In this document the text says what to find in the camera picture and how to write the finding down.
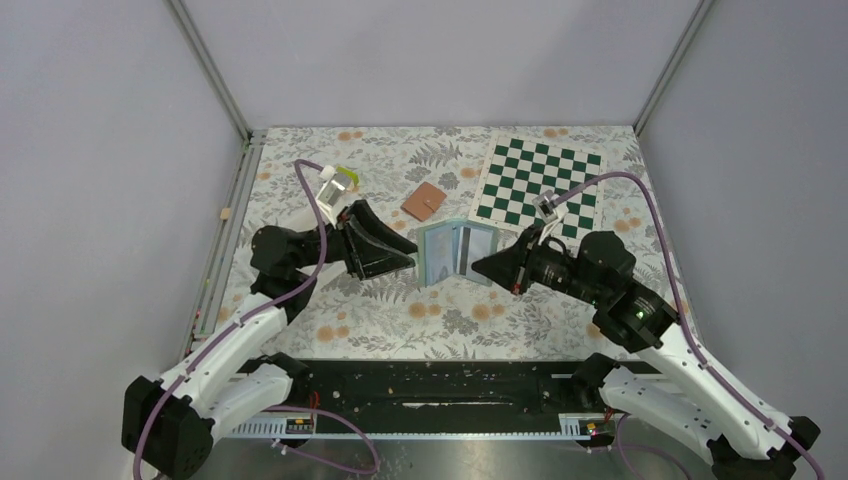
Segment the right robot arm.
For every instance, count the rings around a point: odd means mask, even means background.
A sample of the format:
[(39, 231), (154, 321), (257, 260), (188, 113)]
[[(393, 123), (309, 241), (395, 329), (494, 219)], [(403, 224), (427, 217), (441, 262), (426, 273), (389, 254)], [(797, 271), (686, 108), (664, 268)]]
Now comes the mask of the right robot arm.
[(473, 270), (522, 295), (540, 284), (590, 304), (592, 322), (612, 343), (637, 355), (679, 390), (647, 384), (600, 353), (574, 377), (608, 407), (635, 415), (697, 454), (718, 479), (789, 479), (802, 449), (820, 428), (804, 416), (787, 416), (744, 386), (699, 342), (689, 343), (684, 322), (659, 294), (633, 277), (635, 257), (612, 231), (586, 235), (575, 255), (538, 226), (510, 247), (475, 261)]

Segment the green card holder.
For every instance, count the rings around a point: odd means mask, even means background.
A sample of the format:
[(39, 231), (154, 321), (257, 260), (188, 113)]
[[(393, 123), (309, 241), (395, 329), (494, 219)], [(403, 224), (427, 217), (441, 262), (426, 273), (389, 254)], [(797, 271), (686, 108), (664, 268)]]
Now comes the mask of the green card holder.
[[(472, 222), (472, 221), (468, 221), (468, 220), (458, 220), (458, 219), (446, 220), (446, 221), (438, 222), (438, 223), (435, 223), (435, 224), (432, 224), (432, 225), (429, 225), (429, 226), (425, 226), (418, 232), (418, 238), (417, 238), (417, 240), (418, 240), (418, 266), (417, 266), (417, 270), (418, 270), (418, 279), (419, 279), (420, 285), (422, 285), (424, 287), (429, 287), (429, 286), (435, 285), (435, 284), (433, 284), (433, 285), (426, 285), (425, 284), (425, 255), (424, 255), (424, 248), (425, 248), (424, 236), (425, 236), (425, 233), (428, 232), (428, 231), (434, 230), (434, 229), (438, 230), (438, 229), (442, 229), (442, 228), (450, 228), (450, 229), (453, 230), (454, 271), (453, 271), (453, 274), (450, 277), (452, 277), (452, 276), (462, 277), (457, 273), (457, 258), (458, 258), (458, 250), (459, 250), (460, 229), (463, 226), (472, 226), (472, 227), (476, 227), (476, 228), (480, 228), (480, 229), (492, 230), (495, 233), (495, 240), (493, 241), (493, 252), (491, 254), (496, 252), (497, 244), (498, 244), (498, 236), (499, 236), (498, 230), (496, 228), (493, 228), (493, 227), (490, 227), (490, 226), (487, 226), (487, 225), (483, 225), (483, 224), (480, 224), (480, 223), (477, 223), (477, 222)], [(481, 285), (491, 286), (492, 281), (489, 280), (488, 284), (481, 284)]]

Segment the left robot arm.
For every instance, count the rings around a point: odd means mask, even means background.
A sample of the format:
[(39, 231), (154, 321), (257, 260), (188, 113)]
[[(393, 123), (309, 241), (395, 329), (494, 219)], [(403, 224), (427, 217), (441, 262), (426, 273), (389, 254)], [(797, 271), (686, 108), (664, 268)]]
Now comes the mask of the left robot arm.
[(241, 309), (159, 379), (140, 376), (127, 387), (121, 444), (134, 455), (134, 472), (147, 463), (171, 479), (188, 479), (222, 437), (306, 390), (306, 366), (286, 355), (262, 361), (239, 381), (233, 377), (306, 308), (322, 267), (341, 262), (348, 274), (368, 280), (413, 267), (417, 251), (365, 200), (308, 231), (257, 230), (251, 265), (258, 275)]

